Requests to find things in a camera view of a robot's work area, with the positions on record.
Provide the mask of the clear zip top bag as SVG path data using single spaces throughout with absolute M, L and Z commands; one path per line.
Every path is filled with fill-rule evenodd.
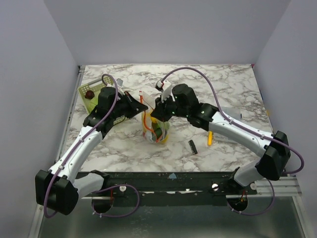
M 160 127 L 163 131 L 163 137 L 169 135 L 169 130 L 164 129 L 164 122 L 158 120 L 158 124 L 154 124 L 151 122 L 151 112 L 155 108 L 155 100 L 150 95 L 148 95 L 144 91 L 139 91 L 140 103 L 148 106 L 148 110 L 142 112 L 141 114 L 141 123 L 143 128 L 143 137 L 151 143 L 156 142 L 156 135 L 154 133 L 154 129 Z

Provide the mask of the clear plastic screw box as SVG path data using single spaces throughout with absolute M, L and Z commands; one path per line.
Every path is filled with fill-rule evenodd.
M 231 108 L 231 107 L 222 107 L 222 110 L 224 113 L 226 113 L 229 117 L 233 117 L 234 119 L 241 120 L 242 119 L 242 113 L 237 108 Z M 229 139 L 228 137 L 221 135 L 219 133 L 214 133 L 213 138 L 216 141 L 224 142 L 224 143 L 230 143 L 230 144 L 237 144 L 236 141 Z

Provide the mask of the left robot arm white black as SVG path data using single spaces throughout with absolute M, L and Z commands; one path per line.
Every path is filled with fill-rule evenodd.
M 36 202 L 64 215 L 70 214 L 78 200 L 93 192 L 104 196 L 109 192 L 109 175 L 93 170 L 82 178 L 77 174 L 94 148 L 121 119 L 130 119 L 148 109 L 129 92 L 104 87 L 98 103 L 84 119 L 79 135 L 66 153 L 47 171 L 35 176 Z

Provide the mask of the dark red toy fruit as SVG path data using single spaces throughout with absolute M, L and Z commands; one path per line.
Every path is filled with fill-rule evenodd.
M 88 99 L 88 100 L 91 100 L 95 97 L 95 94 L 92 90 L 88 90 L 85 94 L 85 98 Z

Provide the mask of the small yellow toy pepper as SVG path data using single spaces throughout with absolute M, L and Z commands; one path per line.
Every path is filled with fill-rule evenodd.
M 151 117 L 151 122 L 154 124 L 158 124 L 158 120 L 156 118 Z

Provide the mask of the green plastic basket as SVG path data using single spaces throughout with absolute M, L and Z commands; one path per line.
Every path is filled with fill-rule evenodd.
M 112 81 L 109 78 L 105 79 L 105 82 L 106 82 L 107 86 L 112 85 Z M 123 95 L 123 91 L 122 91 L 123 80 L 118 78 L 116 80 L 116 82 L 117 82 L 117 86 L 118 86 L 118 90 L 119 90 L 117 101 L 120 102 L 120 99 L 121 99 L 120 94 Z M 84 107 L 85 107 L 88 115 L 90 115 L 92 113 L 93 109 L 98 104 L 98 98 L 99 98 L 99 94 L 101 92 L 101 89 L 106 87 L 106 85 L 102 82 L 101 79 L 97 79 L 97 80 L 94 80 L 90 83 L 84 84 L 83 86 L 80 86 L 78 88 L 78 92 L 82 98 Z M 113 122 L 113 125 L 116 125 L 118 123 L 122 123 L 123 121 L 126 121 L 126 120 L 128 120 L 127 117 L 121 116 Z

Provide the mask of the aluminium extrusion rail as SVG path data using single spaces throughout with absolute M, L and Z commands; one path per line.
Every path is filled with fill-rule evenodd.
M 201 195 L 202 189 L 186 188 L 180 191 L 139 191 L 141 196 L 146 195 L 179 195 L 179 194 L 190 194 L 190 195 Z M 302 192 L 296 177 L 282 177 L 278 181 L 268 182 L 265 179 L 255 181 L 249 185 L 249 187 L 243 189 L 238 194 L 228 194 L 227 198 L 238 198 L 240 196 L 247 198 L 255 197 L 297 197 L 301 196 Z

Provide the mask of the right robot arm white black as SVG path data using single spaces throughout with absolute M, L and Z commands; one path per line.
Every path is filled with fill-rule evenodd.
M 155 100 L 151 116 L 163 122 L 172 117 L 186 118 L 194 127 L 221 134 L 254 152 L 259 159 L 235 169 L 228 181 L 228 189 L 239 194 L 254 181 L 268 179 L 277 181 L 290 158 L 285 133 L 270 134 L 256 130 L 228 116 L 208 103 L 200 103 L 194 90 L 187 84 L 172 86 L 159 83 L 161 95 Z

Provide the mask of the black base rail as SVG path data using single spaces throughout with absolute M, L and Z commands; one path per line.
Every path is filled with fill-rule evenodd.
M 112 191 L 90 192 L 98 204 L 113 199 L 117 207 L 225 206 L 227 197 L 255 195 L 250 186 L 229 188 L 230 172 L 109 172 Z

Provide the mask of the green toy cabbage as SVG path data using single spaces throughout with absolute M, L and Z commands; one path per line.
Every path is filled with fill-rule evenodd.
M 95 106 L 98 104 L 98 98 L 94 97 L 93 99 L 91 99 L 88 103 L 87 109 L 88 112 L 91 113 L 91 111 L 95 108 Z

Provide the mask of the yellow toy lemon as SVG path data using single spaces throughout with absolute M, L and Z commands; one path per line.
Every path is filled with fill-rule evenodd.
M 162 136 L 162 137 L 159 138 L 158 143 L 159 144 L 165 144 L 168 141 L 168 138 L 169 138 L 169 135 L 166 135 L 164 137 Z

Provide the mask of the black bit holder strip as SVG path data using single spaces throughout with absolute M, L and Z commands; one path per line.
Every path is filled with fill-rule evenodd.
M 197 154 L 198 151 L 197 151 L 197 148 L 196 148 L 196 145 L 195 145 L 194 141 L 193 140 L 189 140 L 188 143 L 189 143 L 189 146 L 191 148 L 192 153 L 194 155 Z

